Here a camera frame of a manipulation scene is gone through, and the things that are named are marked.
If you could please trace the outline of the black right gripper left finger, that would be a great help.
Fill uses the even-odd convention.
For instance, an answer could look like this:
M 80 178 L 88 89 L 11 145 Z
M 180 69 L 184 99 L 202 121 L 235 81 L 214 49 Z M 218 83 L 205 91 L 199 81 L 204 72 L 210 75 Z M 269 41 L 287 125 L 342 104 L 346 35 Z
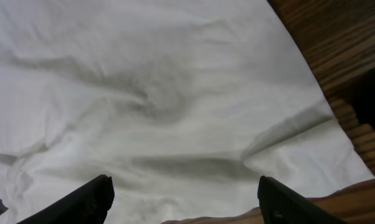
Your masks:
M 114 198 L 112 178 L 99 175 L 18 224 L 103 224 Z

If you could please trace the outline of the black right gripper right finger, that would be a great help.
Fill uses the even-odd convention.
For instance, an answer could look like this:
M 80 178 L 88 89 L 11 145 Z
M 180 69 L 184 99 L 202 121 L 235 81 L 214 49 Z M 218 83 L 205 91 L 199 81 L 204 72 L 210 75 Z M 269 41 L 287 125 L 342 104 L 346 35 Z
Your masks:
M 260 178 L 257 197 L 265 224 L 346 224 L 272 177 Z

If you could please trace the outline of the white Puma t-shirt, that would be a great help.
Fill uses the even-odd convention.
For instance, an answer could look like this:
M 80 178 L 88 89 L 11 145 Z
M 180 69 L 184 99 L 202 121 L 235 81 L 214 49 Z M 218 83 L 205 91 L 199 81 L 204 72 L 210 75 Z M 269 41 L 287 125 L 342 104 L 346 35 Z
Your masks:
M 266 1 L 0 0 L 0 223 L 98 175 L 107 223 L 234 217 L 373 174 Z

